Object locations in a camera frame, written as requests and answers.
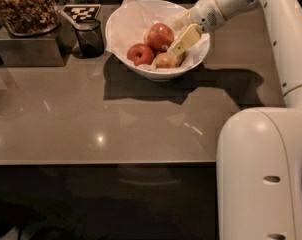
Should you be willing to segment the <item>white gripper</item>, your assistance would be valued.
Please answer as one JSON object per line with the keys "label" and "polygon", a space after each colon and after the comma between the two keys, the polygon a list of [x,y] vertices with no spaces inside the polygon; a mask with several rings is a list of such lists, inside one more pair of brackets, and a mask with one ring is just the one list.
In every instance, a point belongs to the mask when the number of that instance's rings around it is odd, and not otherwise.
{"label": "white gripper", "polygon": [[217,0],[197,1],[190,12],[185,12],[173,21],[172,29],[178,31],[179,36],[167,49],[167,53],[172,57],[180,56],[201,39],[202,32],[215,32],[225,23]]}

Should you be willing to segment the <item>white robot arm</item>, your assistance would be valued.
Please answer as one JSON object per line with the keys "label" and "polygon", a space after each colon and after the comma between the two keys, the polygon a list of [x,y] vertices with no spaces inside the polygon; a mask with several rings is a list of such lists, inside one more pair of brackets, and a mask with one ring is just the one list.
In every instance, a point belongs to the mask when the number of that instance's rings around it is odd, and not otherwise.
{"label": "white robot arm", "polygon": [[217,148],[219,240],[302,240],[302,8],[297,0],[199,0],[177,18],[180,55],[238,13],[263,8],[285,101],[223,126]]}

